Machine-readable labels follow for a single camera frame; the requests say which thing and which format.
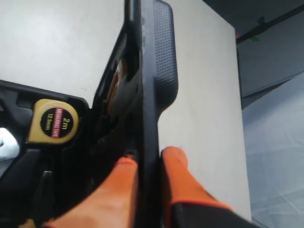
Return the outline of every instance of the black tool case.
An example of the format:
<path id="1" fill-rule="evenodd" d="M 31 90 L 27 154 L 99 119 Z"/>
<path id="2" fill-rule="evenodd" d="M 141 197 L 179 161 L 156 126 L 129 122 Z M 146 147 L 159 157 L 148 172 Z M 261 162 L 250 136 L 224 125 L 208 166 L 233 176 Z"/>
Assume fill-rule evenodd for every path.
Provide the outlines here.
<path id="1" fill-rule="evenodd" d="M 122 59 L 127 73 L 106 102 Z M 0 227 L 28 218 L 39 226 L 62 215 L 129 153 L 139 164 L 142 199 L 135 226 L 161 227 L 157 122 L 177 91 L 173 15 L 159 0 L 125 1 L 124 24 L 91 109 L 82 98 L 0 81 L 0 127 L 14 135 L 21 149 L 0 177 Z M 74 107 L 79 126 L 72 140 L 60 145 L 26 142 L 40 99 Z"/>

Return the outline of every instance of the textured rubber grip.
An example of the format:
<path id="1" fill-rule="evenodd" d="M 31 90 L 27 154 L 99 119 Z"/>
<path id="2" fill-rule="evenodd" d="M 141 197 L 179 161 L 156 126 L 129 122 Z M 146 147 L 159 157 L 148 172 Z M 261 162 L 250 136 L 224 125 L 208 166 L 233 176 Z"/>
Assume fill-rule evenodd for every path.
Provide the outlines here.
<path id="1" fill-rule="evenodd" d="M 159 113 L 175 100 L 178 91 L 173 12 L 169 4 L 154 0 L 156 77 L 155 92 Z"/>

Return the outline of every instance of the tool case lid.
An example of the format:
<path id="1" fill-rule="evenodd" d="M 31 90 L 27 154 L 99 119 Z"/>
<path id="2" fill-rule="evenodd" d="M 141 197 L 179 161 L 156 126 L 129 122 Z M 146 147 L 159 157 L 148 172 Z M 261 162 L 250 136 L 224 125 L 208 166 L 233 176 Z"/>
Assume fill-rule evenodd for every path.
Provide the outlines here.
<path id="1" fill-rule="evenodd" d="M 157 227 L 161 208 L 157 122 L 178 91 L 173 14 L 167 3 L 125 0 L 123 27 L 94 97 L 92 124 L 107 108 L 102 104 L 120 59 L 127 61 L 128 73 L 119 83 L 112 102 L 108 121 L 114 127 L 101 146 L 107 153 L 96 161 L 103 167 L 111 164 L 101 177 L 103 180 L 119 156 L 135 151 L 140 190 L 145 197 L 144 225 Z"/>

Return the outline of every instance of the tape measure label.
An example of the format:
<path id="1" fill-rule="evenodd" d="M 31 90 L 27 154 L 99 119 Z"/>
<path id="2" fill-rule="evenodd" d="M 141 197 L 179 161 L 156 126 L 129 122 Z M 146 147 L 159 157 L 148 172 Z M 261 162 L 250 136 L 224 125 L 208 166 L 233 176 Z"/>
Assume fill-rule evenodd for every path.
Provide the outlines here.
<path id="1" fill-rule="evenodd" d="M 64 108 L 51 108 L 43 113 L 40 121 L 42 131 L 49 137 L 62 138 L 73 128 L 73 118 Z"/>

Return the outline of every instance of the yellow tape measure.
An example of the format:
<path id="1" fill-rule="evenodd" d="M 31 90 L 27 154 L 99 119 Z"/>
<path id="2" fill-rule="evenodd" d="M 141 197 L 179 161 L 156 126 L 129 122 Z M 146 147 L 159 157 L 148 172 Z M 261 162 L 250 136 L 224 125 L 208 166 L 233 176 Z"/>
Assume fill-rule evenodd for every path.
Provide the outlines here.
<path id="1" fill-rule="evenodd" d="M 71 105 L 62 101 L 41 99 L 35 103 L 28 142 L 66 143 L 75 136 L 78 121 L 78 114 Z"/>

